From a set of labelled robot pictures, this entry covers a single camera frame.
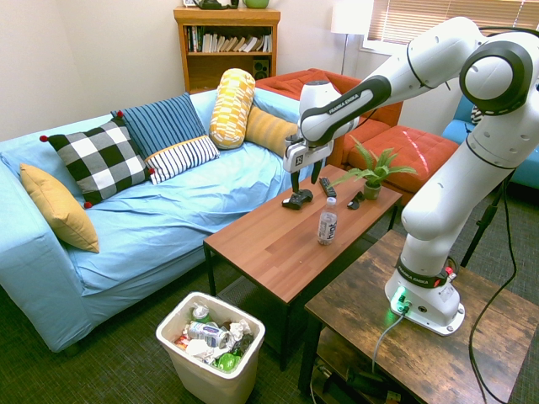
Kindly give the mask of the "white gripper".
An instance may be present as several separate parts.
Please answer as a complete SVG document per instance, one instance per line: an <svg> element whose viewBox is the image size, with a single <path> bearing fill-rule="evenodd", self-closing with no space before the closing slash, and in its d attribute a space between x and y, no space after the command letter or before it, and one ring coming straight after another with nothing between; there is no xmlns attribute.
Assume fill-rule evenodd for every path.
<svg viewBox="0 0 539 404"><path fill-rule="evenodd" d="M286 149L283 157L283 168L288 173L291 173L291 185L294 194L300 192L300 170L313 164L311 183L315 184L323 167L323 163L320 161L328 157L333 151L333 148L334 141L330 141L322 146L310 146L307 140L303 139Z"/></svg>

